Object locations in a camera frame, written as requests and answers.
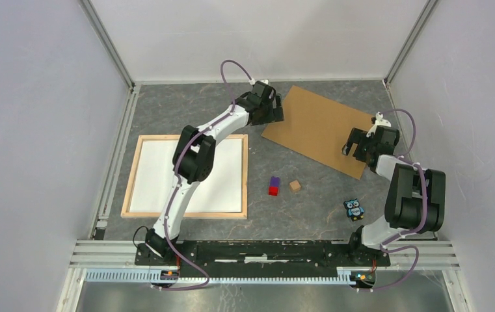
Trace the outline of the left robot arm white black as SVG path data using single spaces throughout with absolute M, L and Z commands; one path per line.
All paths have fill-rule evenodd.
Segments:
M 234 131 L 248 125 L 284 121 L 282 98 L 267 80 L 250 82 L 252 90 L 233 99 L 224 112 L 197 127 L 183 128 L 172 157 L 172 188 L 165 206 L 145 244 L 160 265 L 171 263 L 176 254 L 181 221 L 198 186 L 214 165 L 217 146 Z

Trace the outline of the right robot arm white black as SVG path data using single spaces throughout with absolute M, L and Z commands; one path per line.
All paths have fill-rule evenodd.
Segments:
M 382 216 L 349 239 L 347 257 L 355 265 L 366 264 L 374 250 L 409 235 L 436 232 L 444 223 L 446 174 L 395 156 L 399 139 L 399 130 L 387 126 L 353 128 L 342 147 L 344 156 L 352 155 L 390 183 Z

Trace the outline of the brown cardboard backing board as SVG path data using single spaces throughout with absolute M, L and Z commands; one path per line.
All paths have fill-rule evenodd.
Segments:
M 362 177 L 364 162 L 344 156 L 351 129 L 367 131 L 372 115 L 292 86 L 282 102 L 284 121 L 270 123 L 261 136 L 349 177 Z

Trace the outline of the blue owl figure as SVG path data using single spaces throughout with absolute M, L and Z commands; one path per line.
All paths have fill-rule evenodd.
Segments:
M 362 220 L 364 218 L 364 208 L 360 205 L 359 199 L 347 200 L 343 203 L 346 215 L 352 221 Z

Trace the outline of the small wooden cube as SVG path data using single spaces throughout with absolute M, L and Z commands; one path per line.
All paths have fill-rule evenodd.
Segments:
M 289 183 L 289 188 L 292 192 L 298 192 L 301 190 L 301 184 L 298 180 L 294 180 Z

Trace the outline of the red and purple block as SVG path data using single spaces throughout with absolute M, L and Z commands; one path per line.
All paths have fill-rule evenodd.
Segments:
M 280 190 L 280 178 L 276 176 L 271 176 L 269 181 L 268 194 L 270 196 L 278 196 Z

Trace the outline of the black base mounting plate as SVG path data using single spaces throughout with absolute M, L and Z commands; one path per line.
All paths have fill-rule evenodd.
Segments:
M 175 245 L 185 256 L 162 259 L 139 244 L 135 264 L 177 266 L 182 278 L 327 278 L 337 268 L 388 267 L 389 256 L 377 250 L 352 250 L 334 240 L 185 240 Z

